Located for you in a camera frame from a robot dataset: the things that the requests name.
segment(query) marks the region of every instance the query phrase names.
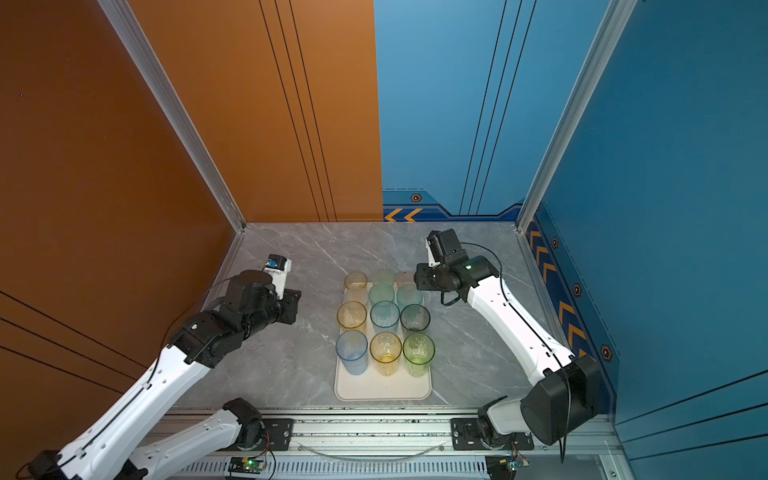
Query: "blue wall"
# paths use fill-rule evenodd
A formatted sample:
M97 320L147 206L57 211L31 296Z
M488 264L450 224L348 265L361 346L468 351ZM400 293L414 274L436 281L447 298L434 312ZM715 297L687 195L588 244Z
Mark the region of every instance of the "blue wall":
M544 208L621 359L640 480L768 475L768 375L726 386L768 368L766 152L768 4L638 2Z
M519 202L607 4L376 0L384 190L425 191L454 215Z

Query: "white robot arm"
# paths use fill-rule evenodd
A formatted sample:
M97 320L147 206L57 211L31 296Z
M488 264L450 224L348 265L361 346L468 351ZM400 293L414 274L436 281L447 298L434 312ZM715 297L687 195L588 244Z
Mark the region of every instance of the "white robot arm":
M429 262L417 266L417 287L440 291L443 305L464 300L480 312L518 358L534 386L522 400L502 398L479 409L483 441L503 446L509 440L507 435L519 428L520 422L515 420L522 416L539 440L552 445L593 418L600 389L594 360L588 356L576 359L552 338L485 257L468 257L453 230L432 231L426 245ZM449 292L458 295L446 302Z
M261 414L243 399L158 443L139 442L192 385L250 335L274 322L296 321L301 292L285 288L290 260L270 255L262 270L236 275L216 306L193 315L157 360L88 430L61 451L28 464L35 480L163 480L233 443L257 444Z

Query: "plastic cup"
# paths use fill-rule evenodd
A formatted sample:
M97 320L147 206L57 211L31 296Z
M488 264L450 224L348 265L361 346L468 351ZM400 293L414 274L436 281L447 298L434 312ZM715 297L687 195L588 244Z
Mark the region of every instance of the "plastic cup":
M359 302L365 305L368 303L368 290L364 288L350 288L344 292L344 303Z
M400 272L397 274L397 277L395 277L395 283L397 283L397 288L402 288L403 285L408 285L409 283L415 283L413 281L413 272Z
M377 283L368 291L368 301L371 305L376 305L378 302L392 302L394 299L395 289L389 283Z
M336 341L336 355L346 371L352 375L359 375L368 368L368 338L358 330L348 330L339 336Z
M397 333L397 320L400 318L400 309L394 302L378 302L371 307L371 323L376 333Z
M389 270L379 270L373 274L371 281L374 285L377 283L388 283L392 286L395 284L395 274Z
M376 361L376 368L384 376L394 375L400 367L402 342L392 332L381 332L371 340L371 356Z
M408 305L400 312L400 324L405 334L424 333L429 326L429 310L421 305Z
M348 289L366 288L368 286L368 277L363 272L352 272L344 279L344 286Z
M423 376L435 358L435 342L423 333L413 333L402 343L402 358L411 376Z
M414 283L407 283L397 289L397 306L399 306L401 310L408 305L421 305L423 301L424 293L417 289Z
M336 320L345 332L352 329L365 332L367 316L368 310L366 309L366 306L360 302L344 303L339 308L339 311L336 312Z

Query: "cable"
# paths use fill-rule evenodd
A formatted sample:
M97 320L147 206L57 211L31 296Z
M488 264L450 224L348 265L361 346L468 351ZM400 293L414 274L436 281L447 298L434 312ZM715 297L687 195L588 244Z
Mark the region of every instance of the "cable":
M275 476L275 472L277 472L277 458L275 458L275 454L272 453L272 450L267 449L267 451L272 455L272 461L275 462L274 468L272 468L272 475L267 480L272 480L272 477Z
M565 435L563 435L562 441L558 440L560 442L560 463L563 463L565 461L565 443L568 439L568 420L571 418L571 381L568 379L568 374L565 373L563 370L563 364L560 362L560 359L557 355L554 354L554 351L552 348L544 341L544 339L541 338L541 336L538 334L538 332L531 326L530 323L523 317L523 315L518 312L518 309L515 308L514 305L509 301L509 298L507 298L507 293L504 291L504 276L502 275L503 266L502 261L498 259L498 256L496 253L494 253L493 250L490 248L484 247L478 243L470 243L470 242L459 242L461 245L472 245L474 247L482 248L483 250L487 250L493 257L496 259L496 262L498 262L498 284L502 289L502 295L504 296L504 300L506 301L507 305L509 305L515 313L518 314L518 316L522 319L523 322L525 322L525 325L531 329L531 331L536 335L536 337L541 340L541 343L547 347L549 352L552 354L552 358L554 358L555 362L558 363L560 366L560 371L562 372L561 378L565 380L565 388L568 390L568 414L565 416Z
M49 474L49 473L53 472L53 471L56 469L56 467L59 467L59 468L61 468L61 467L63 467L64 465L67 465L69 462L71 462L72 460L74 460L74 457L75 457L75 455L73 455L72 457L70 457L70 458L69 458L69 460L67 460L66 462L62 463L61 465L54 465L54 466L50 467L50 468L49 468L48 470L46 470L45 472L42 472L42 473L41 473L39 476L47 475L47 474ZM25 467L28 467L30 464L31 464L31 462L26 462L24 465L22 465L22 467L21 467L19 470L16 470L16 475L14 475L14 476L16 477L16 480L30 480L31 478L34 478L34 477L35 477L34 475L30 475L30 476L28 476L28 477L20 477L20 476L18 476L18 474L22 473L22 470L24 470L24 468L25 468Z
M154 373L157 371L157 366L160 364L160 355L163 354L163 349L165 348L165 343L166 343L166 337L168 336L168 332L170 332L171 327L174 326L174 324L187 312L187 310L197 305L203 299L203 297L208 294L208 292L210 292L217 286L221 285L222 283L226 282L227 280L232 280L235 276L237 275L233 275L229 278L225 278L224 280L220 280L214 283L213 285L211 285L208 290L202 292L202 294L200 294L200 296L194 302L192 302L192 304L190 304L187 308L184 309L184 311L179 313L179 315L176 318L174 318L174 321L170 323L168 328L165 329L165 333L163 333L163 338L161 339L162 342L160 344L160 352L157 354L157 360L155 360L154 362L154 366L152 367L152 373L149 375L149 378L147 379L146 383L150 383L152 381L152 377L154 377Z

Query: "gray marble surface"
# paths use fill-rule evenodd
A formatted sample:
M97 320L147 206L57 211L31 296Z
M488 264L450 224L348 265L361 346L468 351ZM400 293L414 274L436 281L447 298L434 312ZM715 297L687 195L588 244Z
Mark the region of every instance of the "gray marble surface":
M432 394L427 399L342 402L333 392L334 346L339 336L336 310L342 302L346 274L359 270L371 275L382 268L414 270L417 263L426 261L424 242L429 232L448 228L455 229L461 241L494 250L503 262L509 288L534 317L543 317L523 257L530 253L521 250L509 223L251 223L230 275L260 269L270 253L289 257L293 270L286 286L303 292L296 323L275 323L249 338L182 396L177 406L220 408L243 397L262 408L476 408L502 395L524 396L531 386L488 322L461 301L440 305L437 292L425 292L425 305L432 314L430 336L437 345ZM470 257L487 255L476 247L467 250Z

